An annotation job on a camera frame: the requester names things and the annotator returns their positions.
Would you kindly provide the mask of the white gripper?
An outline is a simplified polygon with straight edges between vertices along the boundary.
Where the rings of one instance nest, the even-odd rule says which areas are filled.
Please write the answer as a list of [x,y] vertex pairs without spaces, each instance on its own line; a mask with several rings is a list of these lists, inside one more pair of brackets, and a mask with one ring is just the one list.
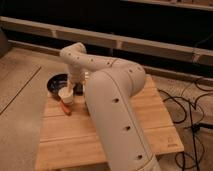
[[68,93],[73,92],[74,84],[76,83],[82,83],[85,80],[85,72],[82,68],[79,67],[73,67],[69,66],[68,67]]

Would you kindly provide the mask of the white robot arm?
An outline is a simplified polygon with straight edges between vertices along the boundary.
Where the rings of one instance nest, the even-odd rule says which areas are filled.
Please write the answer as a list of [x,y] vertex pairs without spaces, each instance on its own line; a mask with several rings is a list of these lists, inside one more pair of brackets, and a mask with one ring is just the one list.
[[81,43],[61,49],[60,58],[77,70],[71,74],[73,82],[82,79],[84,69],[91,72],[85,101],[111,171],[161,171],[130,102],[145,85],[143,67],[121,58],[90,55]]

